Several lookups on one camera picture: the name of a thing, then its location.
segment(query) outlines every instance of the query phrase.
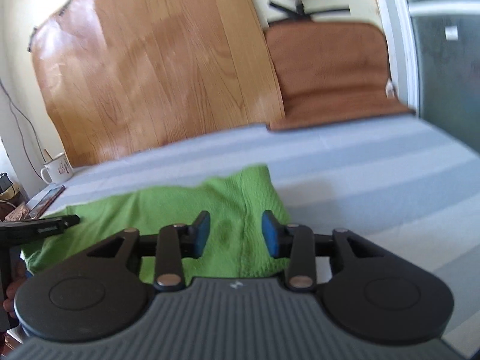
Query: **metal rivet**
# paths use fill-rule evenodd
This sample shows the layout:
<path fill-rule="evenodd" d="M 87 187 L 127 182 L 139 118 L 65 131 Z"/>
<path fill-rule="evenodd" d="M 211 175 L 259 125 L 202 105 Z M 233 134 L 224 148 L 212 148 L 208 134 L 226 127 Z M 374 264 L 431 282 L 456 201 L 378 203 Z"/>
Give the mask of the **metal rivet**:
<path fill-rule="evenodd" d="M 308 276 L 293 276 L 289 284 L 294 288 L 308 288 L 314 283 Z"/>
<path fill-rule="evenodd" d="M 164 287 L 177 286 L 182 281 L 182 278 L 177 274 L 161 274 L 157 277 L 157 284 Z"/>

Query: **wall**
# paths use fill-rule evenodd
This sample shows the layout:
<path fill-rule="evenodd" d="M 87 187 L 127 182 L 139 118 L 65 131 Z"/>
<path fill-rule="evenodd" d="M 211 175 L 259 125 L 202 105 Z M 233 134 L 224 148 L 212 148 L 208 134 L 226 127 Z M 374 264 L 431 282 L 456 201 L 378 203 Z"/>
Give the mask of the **wall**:
<path fill-rule="evenodd" d="M 0 139 L 0 173 L 2 172 L 6 172 L 11 181 L 18 181 L 17 174 L 15 173 L 14 168 L 11 166 L 10 159 L 8 158 L 2 140 Z"/>
<path fill-rule="evenodd" d="M 34 26 L 38 26 L 67 0 L 5 0 L 5 40 L 7 57 L 17 98 L 37 128 L 42 145 L 55 156 L 62 142 L 45 110 L 27 46 Z"/>
<path fill-rule="evenodd" d="M 4 32 L 4 0 L 0 0 L 0 77 L 6 89 L 10 92 L 11 97 L 17 105 L 20 105 L 15 98 L 13 85 L 11 82 L 10 68 L 6 59 Z M 30 154 L 30 158 L 37 171 L 42 167 L 41 156 L 38 149 L 35 149 L 30 138 L 28 126 L 25 121 L 19 117 L 19 123 L 22 130 L 25 132 L 25 147 Z M 32 197 L 37 192 L 45 187 L 45 183 L 35 174 L 34 170 L 28 163 L 26 154 L 22 147 L 22 140 L 15 118 L 11 114 L 8 107 L 7 97 L 0 91 L 0 137 L 2 145 L 0 145 L 0 171 L 6 171 L 11 176 L 11 179 L 17 179 L 22 184 L 29 197 Z"/>
<path fill-rule="evenodd" d="M 37 85 L 30 54 L 26 51 L 32 28 L 45 19 L 67 0 L 5 0 L 5 34 L 8 44 L 8 60 L 17 98 L 23 103 L 28 116 L 36 126 L 42 145 L 51 155 L 63 151 L 57 131 L 51 123 Z M 275 0 L 292 6 L 292 1 Z M 282 15 L 267 5 L 268 0 L 254 0 L 260 21 L 277 19 Z M 317 10 L 332 5 L 350 5 L 352 15 L 336 15 L 342 20 L 368 21 L 381 28 L 376 0 L 304 0 L 307 9 Z"/>

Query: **black circular pad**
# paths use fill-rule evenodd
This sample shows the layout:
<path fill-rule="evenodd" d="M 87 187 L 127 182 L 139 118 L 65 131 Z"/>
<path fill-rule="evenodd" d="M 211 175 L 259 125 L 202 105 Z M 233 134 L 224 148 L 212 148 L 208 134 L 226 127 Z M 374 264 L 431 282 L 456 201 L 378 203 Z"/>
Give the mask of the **black circular pad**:
<path fill-rule="evenodd" d="M 376 279 L 365 286 L 366 299 L 380 309 L 405 310 L 420 300 L 419 288 L 399 277 Z"/>
<path fill-rule="evenodd" d="M 64 310 L 85 310 L 105 297 L 105 287 L 88 277 L 71 277 L 56 284 L 50 291 L 51 302 Z"/>
<path fill-rule="evenodd" d="M 21 324 L 58 342 L 96 340 L 130 326 L 145 311 L 147 287 L 114 260 L 59 264 L 28 279 L 15 297 Z"/>
<path fill-rule="evenodd" d="M 332 320 L 357 337 L 412 345 L 440 337 L 453 311 L 445 283 L 400 258 L 358 258 L 321 294 Z"/>

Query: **bed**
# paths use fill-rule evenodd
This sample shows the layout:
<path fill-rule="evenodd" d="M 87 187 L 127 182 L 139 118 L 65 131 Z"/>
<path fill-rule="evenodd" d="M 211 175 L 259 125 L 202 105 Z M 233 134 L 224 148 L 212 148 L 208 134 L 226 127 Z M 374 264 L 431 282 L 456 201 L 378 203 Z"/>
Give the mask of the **bed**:
<path fill-rule="evenodd" d="M 140 152 L 77 169 L 47 213 L 150 185 L 193 186 L 254 163 L 268 164 L 294 222 L 316 233 L 349 228 L 444 280 L 455 298 L 445 340 L 465 356 L 477 350 L 480 156 L 413 116 L 282 133 L 252 126 Z"/>

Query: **black clamp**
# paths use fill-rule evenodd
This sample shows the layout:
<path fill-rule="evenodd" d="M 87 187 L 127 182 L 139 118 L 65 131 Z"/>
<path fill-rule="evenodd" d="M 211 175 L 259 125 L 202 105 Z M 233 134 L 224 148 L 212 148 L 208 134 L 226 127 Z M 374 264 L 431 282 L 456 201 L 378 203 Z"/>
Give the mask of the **black clamp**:
<path fill-rule="evenodd" d="M 79 223 L 80 218 L 77 215 L 0 223 L 0 281 L 2 287 L 0 305 L 7 299 L 7 287 L 12 281 L 10 249 L 62 234 L 68 227 Z M 16 327 L 18 323 L 18 319 L 11 318 L 2 307 L 0 310 L 0 332 L 6 332 Z"/>
<path fill-rule="evenodd" d="M 332 237 L 314 234 L 305 225 L 282 225 L 271 211 L 262 216 L 262 233 L 273 258 L 288 258 L 285 285 L 292 291 L 310 292 L 316 288 L 316 256 L 331 256 L 334 251 Z"/>
<path fill-rule="evenodd" d="M 29 335 L 47 340 L 83 342 L 116 333 L 136 321 L 158 292 L 185 287 L 182 258 L 199 258 L 209 232 L 207 211 L 191 225 L 169 225 L 154 235 L 120 231 L 27 280 L 15 298 L 18 318 Z M 153 285 L 138 278 L 143 257 L 155 257 Z"/>

